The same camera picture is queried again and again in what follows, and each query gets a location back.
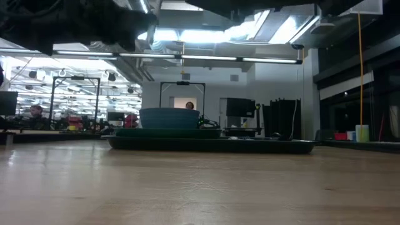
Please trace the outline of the blue plastic bowl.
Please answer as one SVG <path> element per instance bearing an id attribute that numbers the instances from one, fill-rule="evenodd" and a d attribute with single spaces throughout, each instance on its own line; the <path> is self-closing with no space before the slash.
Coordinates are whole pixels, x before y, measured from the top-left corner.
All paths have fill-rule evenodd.
<path id="1" fill-rule="evenodd" d="M 139 111 L 145 129 L 196 129 L 200 112 L 193 109 L 155 107 Z"/>

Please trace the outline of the teal green plastic plate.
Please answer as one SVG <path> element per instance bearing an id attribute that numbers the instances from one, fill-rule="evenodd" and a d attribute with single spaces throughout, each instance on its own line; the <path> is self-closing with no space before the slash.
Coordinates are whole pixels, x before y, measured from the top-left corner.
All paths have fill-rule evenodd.
<path id="1" fill-rule="evenodd" d="M 125 138 L 176 138 L 176 139 L 217 139 L 220 129 L 145 129 L 116 128 L 114 133 Z"/>

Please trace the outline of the dark green serving tray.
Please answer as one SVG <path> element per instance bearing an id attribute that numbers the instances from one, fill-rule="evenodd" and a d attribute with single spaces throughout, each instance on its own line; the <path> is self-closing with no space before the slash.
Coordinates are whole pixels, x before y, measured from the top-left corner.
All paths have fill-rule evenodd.
<path id="1" fill-rule="evenodd" d="M 155 137 L 102 136 L 113 149 L 134 151 L 183 151 L 244 154 L 309 154 L 315 141 L 270 139 L 181 139 Z"/>

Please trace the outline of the long tube light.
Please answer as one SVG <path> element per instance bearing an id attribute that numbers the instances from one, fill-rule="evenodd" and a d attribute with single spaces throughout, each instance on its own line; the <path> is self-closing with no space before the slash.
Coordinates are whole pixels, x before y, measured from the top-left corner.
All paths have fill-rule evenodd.
<path id="1" fill-rule="evenodd" d="M 144 58 L 144 59 L 178 59 L 178 60 L 207 60 L 232 61 L 240 63 L 269 63 L 269 64 L 302 64 L 300 59 L 260 58 L 260 57 L 232 57 L 232 56 L 203 56 L 188 54 L 151 54 L 151 53 L 120 53 L 120 52 L 92 52 L 92 51 L 60 51 L 52 53 L 56 56 L 84 56 L 95 58 Z"/>

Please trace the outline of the black desk monitor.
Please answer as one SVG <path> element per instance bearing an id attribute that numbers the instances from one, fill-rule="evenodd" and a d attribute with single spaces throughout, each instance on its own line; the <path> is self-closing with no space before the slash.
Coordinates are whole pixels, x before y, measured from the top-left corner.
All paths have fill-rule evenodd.
<path id="1" fill-rule="evenodd" d="M 0 116 L 14 116 L 18 103 L 18 92 L 0 91 Z"/>

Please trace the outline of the black curtain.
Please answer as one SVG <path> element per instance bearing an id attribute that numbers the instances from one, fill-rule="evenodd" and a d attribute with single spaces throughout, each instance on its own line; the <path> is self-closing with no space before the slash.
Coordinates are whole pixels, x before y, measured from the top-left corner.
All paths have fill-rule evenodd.
<path id="1" fill-rule="evenodd" d="M 274 133 L 283 139 L 302 139 L 301 100 L 275 99 L 262 105 L 264 136 Z"/>

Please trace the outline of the red bag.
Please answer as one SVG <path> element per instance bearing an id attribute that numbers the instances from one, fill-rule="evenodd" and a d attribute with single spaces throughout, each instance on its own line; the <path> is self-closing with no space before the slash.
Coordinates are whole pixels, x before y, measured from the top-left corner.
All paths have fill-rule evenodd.
<path id="1" fill-rule="evenodd" d="M 136 128 L 138 127 L 138 115 L 128 114 L 124 120 L 125 128 Z"/>

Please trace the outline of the light green cylinder container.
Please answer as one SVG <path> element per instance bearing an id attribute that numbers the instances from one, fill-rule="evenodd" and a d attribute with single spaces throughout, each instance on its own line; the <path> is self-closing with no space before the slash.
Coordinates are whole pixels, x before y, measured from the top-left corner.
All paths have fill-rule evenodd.
<path id="1" fill-rule="evenodd" d="M 356 125 L 356 142 L 367 143 L 369 140 L 369 126 L 366 124 Z"/>

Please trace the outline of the large black frame stand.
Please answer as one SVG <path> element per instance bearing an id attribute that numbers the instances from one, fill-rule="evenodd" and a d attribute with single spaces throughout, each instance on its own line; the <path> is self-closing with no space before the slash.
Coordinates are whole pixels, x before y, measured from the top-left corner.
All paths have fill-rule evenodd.
<path id="1" fill-rule="evenodd" d="M 54 76 L 53 77 L 53 82 L 52 82 L 52 90 L 51 90 L 51 102 L 50 102 L 50 108 L 49 108 L 49 117 L 48 119 L 52 121 L 53 119 L 53 107 L 54 107 L 54 97 L 55 97 L 55 90 L 59 86 L 56 84 L 56 81 L 58 79 L 61 79 L 61 83 L 65 81 L 66 79 L 71 79 L 71 80 L 76 80 L 76 81 L 83 81 L 85 79 L 88 80 L 96 80 L 97 84 L 94 85 L 96 88 L 96 104 L 95 104 L 95 113 L 94 113 L 94 129 L 96 130 L 97 126 L 97 118 L 98 118 L 98 106 L 99 106 L 99 94 L 100 94 L 100 86 L 101 86 L 101 78 L 99 77 L 84 77 L 84 76 Z"/>

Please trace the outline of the small black frame stand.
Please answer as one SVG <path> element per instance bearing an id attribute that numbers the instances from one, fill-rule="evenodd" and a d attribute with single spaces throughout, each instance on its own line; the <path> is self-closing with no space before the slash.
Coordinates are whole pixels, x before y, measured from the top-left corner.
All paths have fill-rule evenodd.
<path id="1" fill-rule="evenodd" d="M 203 101 L 203 107 L 202 107 L 202 114 L 200 115 L 200 122 L 204 122 L 204 117 L 205 117 L 205 101 L 206 101 L 206 83 L 203 82 L 189 82 L 189 81 L 176 81 L 176 82 L 168 82 L 168 81 L 162 81 L 160 82 L 159 86 L 159 108 L 162 106 L 162 95 L 163 95 L 163 85 L 164 84 L 175 84 L 177 86 L 197 86 L 201 85 L 203 87 L 202 90 L 202 101 Z"/>

